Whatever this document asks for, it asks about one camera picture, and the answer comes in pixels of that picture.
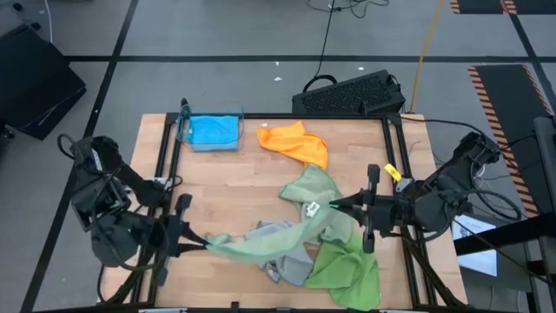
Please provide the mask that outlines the black hazard-striped floor mat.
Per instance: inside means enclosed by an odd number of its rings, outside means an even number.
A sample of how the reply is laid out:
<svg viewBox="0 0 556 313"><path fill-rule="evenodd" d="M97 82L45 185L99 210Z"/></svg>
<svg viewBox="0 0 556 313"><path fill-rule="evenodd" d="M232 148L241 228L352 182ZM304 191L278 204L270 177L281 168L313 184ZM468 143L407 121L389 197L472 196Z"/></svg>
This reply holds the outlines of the black hazard-striped floor mat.
<svg viewBox="0 0 556 313"><path fill-rule="evenodd" d="M454 14L556 15L556 0L449 0Z"/></svg>
<svg viewBox="0 0 556 313"><path fill-rule="evenodd" d="M520 201L529 217L553 210L533 120L553 111L524 64L467 68Z"/></svg>

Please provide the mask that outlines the black equipment case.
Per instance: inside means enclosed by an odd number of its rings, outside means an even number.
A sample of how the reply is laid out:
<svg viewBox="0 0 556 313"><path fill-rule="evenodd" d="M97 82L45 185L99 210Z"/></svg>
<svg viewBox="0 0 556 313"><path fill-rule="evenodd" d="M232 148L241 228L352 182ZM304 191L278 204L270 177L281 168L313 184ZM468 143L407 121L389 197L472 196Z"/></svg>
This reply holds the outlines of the black equipment case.
<svg viewBox="0 0 556 313"><path fill-rule="evenodd" d="M0 36L0 125L43 140L86 90L62 53L29 27Z"/></svg>

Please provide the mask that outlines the grey metal post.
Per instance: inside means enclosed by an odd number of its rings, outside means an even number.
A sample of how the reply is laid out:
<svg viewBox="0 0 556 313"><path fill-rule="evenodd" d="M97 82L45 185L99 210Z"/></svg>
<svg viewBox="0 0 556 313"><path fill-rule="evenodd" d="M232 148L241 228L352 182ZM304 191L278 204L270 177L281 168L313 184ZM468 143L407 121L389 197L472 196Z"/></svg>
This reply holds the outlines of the grey metal post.
<svg viewBox="0 0 556 313"><path fill-rule="evenodd" d="M556 116L536 117L533 126L551 204L551 209L541 216L544 226L539 247L546 278L552 284L549 295L556 313Z"/></svg>

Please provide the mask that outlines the yellow tape tag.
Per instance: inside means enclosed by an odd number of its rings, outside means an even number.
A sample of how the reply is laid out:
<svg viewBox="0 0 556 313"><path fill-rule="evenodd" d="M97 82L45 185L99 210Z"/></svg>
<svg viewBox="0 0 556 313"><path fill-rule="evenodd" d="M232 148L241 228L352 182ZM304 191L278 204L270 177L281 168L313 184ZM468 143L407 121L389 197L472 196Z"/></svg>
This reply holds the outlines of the yellow tape tag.
<svg viewBox="0 0 556 313"><path fill-rule="evenodd" d="M387 163L384 166L384 170L388 173L389 176L391 176L393 178L393 180L395 180L395 182L400 182L401 179L403 178L402 174L391 164L391 163Z"/></svg>

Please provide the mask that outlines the black metal beam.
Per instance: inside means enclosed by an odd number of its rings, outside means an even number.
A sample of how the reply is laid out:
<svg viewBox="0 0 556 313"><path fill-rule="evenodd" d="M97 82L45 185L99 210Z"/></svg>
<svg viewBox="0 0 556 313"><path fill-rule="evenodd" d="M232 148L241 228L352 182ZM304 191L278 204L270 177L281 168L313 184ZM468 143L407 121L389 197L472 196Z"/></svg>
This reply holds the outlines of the black metal beam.
<svg viewBox="0 0 556 313"><path fill-rule="evenodd" d="M556 214L546 213L481 233L473 233L471 230L469 233L469 236L453 242L458 256L526 243L543 236L556 238Z"/></svg>

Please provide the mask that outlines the black perforated computer case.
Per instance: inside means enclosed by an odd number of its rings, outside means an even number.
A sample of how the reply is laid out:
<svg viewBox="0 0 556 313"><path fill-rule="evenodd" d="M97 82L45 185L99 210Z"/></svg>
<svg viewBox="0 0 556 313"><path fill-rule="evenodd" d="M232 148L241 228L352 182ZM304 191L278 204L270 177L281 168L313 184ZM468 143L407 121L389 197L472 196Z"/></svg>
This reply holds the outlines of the black perforated computer case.
<svg viewBox="0 0 556 313"><path fill-rule="evenodd" d="M386 70L342 82L331 75L319 75L304 86L302 93L292 97L292 112L368 116L397 113L405 102L400 83Z"/></svg>

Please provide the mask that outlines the blue microfiber towel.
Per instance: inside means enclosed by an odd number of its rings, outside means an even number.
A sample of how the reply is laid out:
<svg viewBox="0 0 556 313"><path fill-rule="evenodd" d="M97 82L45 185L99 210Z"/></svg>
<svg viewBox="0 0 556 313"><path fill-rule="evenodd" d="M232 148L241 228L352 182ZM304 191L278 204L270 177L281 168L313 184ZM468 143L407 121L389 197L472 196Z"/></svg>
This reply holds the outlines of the blue microfiber towel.
<svg viewBox="0 0 556 313"><path fill-rule="evenodd" d="M195 147L237 143L240 138L238 116L193 116L189 119L187 141Z"/></svg>

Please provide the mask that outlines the grey microfiber towel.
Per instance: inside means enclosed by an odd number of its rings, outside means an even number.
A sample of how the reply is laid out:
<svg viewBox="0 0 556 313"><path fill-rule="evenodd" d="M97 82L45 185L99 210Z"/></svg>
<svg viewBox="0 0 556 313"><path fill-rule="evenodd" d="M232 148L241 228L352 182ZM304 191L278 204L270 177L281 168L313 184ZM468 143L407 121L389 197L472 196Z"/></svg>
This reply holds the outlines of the grey microfiber towel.
<svg viewBox="0 0 556 313"><path fill-rule="evenodd" d="M287 230L292 226L293 224L289 221L276 223L259 221L256 228L247 232L243 238L246 241L250 241L279 232L280 230ZM314 261L307 253L305 246L301 244L285 255L280 255L265 263L259 262L256 265L274 283L284 280L287 283L302 286L313 270Z"/></svg>

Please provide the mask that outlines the pale green teal-edged towel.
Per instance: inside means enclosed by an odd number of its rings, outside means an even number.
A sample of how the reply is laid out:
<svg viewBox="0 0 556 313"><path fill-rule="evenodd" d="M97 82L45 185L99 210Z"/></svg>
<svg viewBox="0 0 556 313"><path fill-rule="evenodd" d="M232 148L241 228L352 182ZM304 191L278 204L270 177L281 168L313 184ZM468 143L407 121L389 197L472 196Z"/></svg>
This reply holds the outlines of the pale green teal-edged towel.
<svg viewBox="0 0 556 313"><path fill-rule="evenodd" d="M334 179L321 167L309 164L301 176L284 185L279 198L292 203L300 222L260 223L243 236L226 233L207 236L207 248L233 262L263 264L302 248L306 243L348 243L354 219L330 203L342 198Z"/></svg>

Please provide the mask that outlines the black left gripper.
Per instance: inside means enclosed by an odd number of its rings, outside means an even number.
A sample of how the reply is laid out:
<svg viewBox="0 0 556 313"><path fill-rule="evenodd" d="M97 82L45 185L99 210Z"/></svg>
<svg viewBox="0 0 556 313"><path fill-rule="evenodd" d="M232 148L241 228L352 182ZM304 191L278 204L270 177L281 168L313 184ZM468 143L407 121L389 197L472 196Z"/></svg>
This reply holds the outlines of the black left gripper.
<svg viewBox="0 0 556 313"><path fill-rule="evenodd" d="M184 237L189 241L199 243L201 245L192 243L179 243L179 238L182 235L184 228L184 221L182 220L184 211L190 206L192 196L190 194L181 194L175 203L175 212L165 217L165 237L164 247L161 250L158 258L158 267L153 272L153 281L155 285L164 285L168 276L167 263L171 257L178 257L179 254L196 251L206 250L209 242L203 237L198 236L188 225L184 229Z"/></svg>

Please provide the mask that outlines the orange microfiber towel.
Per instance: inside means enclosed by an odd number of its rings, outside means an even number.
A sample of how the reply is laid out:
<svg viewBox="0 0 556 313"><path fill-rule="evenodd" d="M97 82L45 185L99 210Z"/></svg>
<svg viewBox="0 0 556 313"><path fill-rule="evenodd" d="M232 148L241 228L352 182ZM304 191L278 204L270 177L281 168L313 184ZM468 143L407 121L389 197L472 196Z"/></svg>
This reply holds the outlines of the orange microfiber towel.
<svg viewBox="0 0 556 313"><path fill-rule="evenodd" d="M326 142L307 132L301 120L273 128L262 124L257 128L256 136L261 147L266 150L282 153L304 165L313 164L323 170L328 167Z"/></svg>

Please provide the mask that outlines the bright green microfiber towel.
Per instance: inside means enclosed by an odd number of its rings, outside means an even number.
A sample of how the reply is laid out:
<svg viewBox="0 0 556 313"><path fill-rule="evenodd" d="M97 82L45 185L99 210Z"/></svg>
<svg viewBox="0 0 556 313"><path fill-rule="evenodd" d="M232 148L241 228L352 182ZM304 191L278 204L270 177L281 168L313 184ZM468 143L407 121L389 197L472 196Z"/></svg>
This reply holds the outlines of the bright green microfiber towel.
<svg viewBox="0 0 556 313"><path fill-rule="evenodd" d="M304 286L328 290L336 305L352 310L368 311L381 303L377 259L363 251L356 234L347 243L322 242Z"/></svg>

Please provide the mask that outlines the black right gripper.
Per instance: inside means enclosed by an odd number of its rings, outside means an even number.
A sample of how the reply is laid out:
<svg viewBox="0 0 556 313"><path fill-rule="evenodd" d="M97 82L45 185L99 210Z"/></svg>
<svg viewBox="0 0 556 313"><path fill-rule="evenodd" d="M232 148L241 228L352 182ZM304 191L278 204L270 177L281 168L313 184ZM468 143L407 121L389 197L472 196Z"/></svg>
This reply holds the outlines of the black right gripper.
<svg viewBox="0 0 556 313"><path fill-rule="evenodd" d="M395 236L392 232L394 226L413 225L415 222L414 205L410 200L400 195L377 194L380 171L377 164L369 164L366 189L329 203L337 206L338 211L357 220L363 227L362 248L365 253L374 253L375 230L382 236Z"/></svg>

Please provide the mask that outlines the white paper sheet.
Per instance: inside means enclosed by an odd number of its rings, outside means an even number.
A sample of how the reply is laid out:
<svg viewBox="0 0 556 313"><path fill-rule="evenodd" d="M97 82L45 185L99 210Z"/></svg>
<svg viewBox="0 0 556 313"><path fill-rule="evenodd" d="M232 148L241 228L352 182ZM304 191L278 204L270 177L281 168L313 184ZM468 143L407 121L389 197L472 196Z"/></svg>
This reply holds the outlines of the white paper sheet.
<svg viewBox="0 0 556 313"><path fill-rule="evenodd" d="M452 222L453 240L479 234L487 230L494 230L496 226L491 223L483 222L479 219L461 215L457 216ZM482 274L496 277L498 275L497 253L494 250L475 252L472 254L459 256L460 267L474 270Z"/></svg>

